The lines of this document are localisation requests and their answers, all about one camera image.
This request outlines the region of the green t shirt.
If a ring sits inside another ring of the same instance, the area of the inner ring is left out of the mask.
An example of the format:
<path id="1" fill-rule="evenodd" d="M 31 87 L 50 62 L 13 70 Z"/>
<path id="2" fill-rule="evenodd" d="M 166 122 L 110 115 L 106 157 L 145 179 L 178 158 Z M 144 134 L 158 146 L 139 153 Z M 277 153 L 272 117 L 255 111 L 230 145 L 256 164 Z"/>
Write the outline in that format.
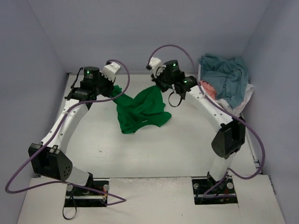
<path id="1" fill-rule="evenodd" d="M 172 117 L 164 110 L 161 91 L 156 86 L 148 87 L 134 98 L 123 94 L 114 100 L 117 119 L 123 134 L 131 134 L 144 126 L 161 127 Z"/>

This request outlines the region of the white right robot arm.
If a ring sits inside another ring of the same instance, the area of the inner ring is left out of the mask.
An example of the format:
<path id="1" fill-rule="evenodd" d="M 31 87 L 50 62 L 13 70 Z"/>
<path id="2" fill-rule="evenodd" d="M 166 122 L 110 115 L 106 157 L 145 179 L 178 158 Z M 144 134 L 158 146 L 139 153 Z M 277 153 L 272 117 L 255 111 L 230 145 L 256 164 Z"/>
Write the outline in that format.
<path id="1" fill-rule="evenodd" d="M 162 92 L 171 89 L 178 94 L 181 100 L 193 105 L 215 130 L 211 147 L 216 157 L 207 173 L 206 185 L 211 192 L 218 192 L 224 185 L 222 178 L 245 142 L 245 126 L 217 109 L 208 94 L 200 89 L 197 79 L 180 70 L 177 60 L 163 63 L 152 57 L 146 68 L 152 71 L 151 80 Z"/>

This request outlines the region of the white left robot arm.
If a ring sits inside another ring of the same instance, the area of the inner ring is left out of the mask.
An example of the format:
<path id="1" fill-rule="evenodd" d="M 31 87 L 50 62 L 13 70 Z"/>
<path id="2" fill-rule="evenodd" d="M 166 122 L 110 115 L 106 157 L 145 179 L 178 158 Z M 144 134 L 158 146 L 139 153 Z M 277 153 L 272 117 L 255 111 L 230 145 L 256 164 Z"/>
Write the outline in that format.
<path id="1" fill-rule="evenodd" d="M 93 175 L 76 168 L 66 156 L 66 151 L 79 122 L 90 110 L 92 101 L 99 95 L 109 97 L 119 69 L 117 63 L 105 65 L 102 70 L 93 66 L 82 69 L 84 78 L 79 87 L 71 86 L 70 93 L 65 97 L 63 111 L 54 126 L 40 143 L 33 143 L 28 149 L 30 157 L 39 153 L 31 161 L 35 174 L 76 184 L 77 191 L 83 196 L 92 193 Z"/>

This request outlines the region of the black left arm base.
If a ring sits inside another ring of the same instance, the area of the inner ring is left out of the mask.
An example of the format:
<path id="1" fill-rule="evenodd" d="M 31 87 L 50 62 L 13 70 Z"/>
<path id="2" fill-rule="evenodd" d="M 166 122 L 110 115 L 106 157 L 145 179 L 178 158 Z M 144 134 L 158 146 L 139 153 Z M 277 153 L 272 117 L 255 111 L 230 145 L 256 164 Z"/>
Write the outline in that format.
<path id="1" fill-rule="evenodd" d="M 91 207 L 106 207 L 109 191 L 108 179 L 94 179 L 94 188 L 104 193 L 97 193 L 94 191 L 73 187 L 68 184 L 65 193 L 64 207 L 66 208 L 91 208 Z"/>

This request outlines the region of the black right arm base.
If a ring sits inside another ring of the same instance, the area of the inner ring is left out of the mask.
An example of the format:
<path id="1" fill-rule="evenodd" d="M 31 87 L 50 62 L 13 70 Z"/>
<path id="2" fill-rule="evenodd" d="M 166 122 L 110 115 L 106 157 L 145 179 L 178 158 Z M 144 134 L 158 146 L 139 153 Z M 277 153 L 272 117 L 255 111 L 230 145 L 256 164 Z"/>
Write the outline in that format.
<path id="1" fill-rule="evenodd" d="M 210 190 L 211 187 L 213 184 L 210 185 L 207 179 L 192 179 L 195 205 L 238 204 L 232 176 L 227 175 L 226 179 L 213 190 Z"/>

